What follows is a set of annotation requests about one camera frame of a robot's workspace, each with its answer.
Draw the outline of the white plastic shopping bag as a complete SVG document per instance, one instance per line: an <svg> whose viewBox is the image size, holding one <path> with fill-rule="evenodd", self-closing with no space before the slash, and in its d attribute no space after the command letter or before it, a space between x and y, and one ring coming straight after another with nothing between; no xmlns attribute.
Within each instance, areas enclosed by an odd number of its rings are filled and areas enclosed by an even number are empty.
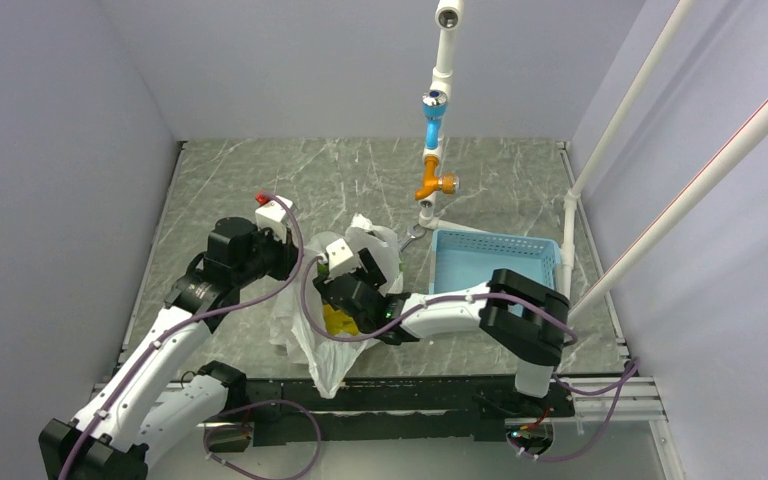
<svg viewBox="0 0 768 480"><path fill-rule="evenodd" d="M344 233L326 231L305 242L298 275L276 297L269 341L280 348L291 363L304 367L319 395L325 399L336 395L361 354L379 343L377 340L351 342L348 333L340 335L342 342L333 341L315 332L309 324L313 321L321 328L325 326L325 306L313 286L315 274L307 271L307 265L338 239L345 241L354 252L364 248L370 251L385 277L385 283L379 288L381 293L400 293L404 284L397 232L374 224L360 213L353 216Z"/></svg>

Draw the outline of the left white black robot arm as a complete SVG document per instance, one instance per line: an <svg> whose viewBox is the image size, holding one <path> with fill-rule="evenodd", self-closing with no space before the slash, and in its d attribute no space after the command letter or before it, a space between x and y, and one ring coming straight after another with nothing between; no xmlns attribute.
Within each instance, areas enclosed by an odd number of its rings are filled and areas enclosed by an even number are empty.
<svg viewBox="0 0 768 480"><path fill-rule="evenodd" d="M269 276L295 278L303 239L292 215L256 222L216 222L207 247L171 287L164 307L131 356L102 391L68 421L52 419L39 435L50 479L144 479L198 423L239 417L247 406L245 375L213 362L192 385L158 400L183 362L244 308L241 290Z"/></svg>

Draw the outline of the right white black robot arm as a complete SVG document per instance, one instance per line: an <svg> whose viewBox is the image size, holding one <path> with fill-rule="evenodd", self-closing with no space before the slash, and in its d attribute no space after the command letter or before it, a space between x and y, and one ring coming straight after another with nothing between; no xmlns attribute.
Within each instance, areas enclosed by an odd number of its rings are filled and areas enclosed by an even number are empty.
<svg viewBox="0 0 768 480"><path fill-rule="evenodd" d="M482 331L518 360L510 391L515 409L534 415L548 404L563 350L578 340L567 324L570 301L564 294L500 268L488 281L463 290L384 295L378 289L383 274L370 255L362 254L358 267L336 277L319 273L324 259L319 254L301 266L300 293L305 295L313 286L320 299L348 315L359 332L339 336L313 324L322 337L398 346L436 335Z"/></svg>

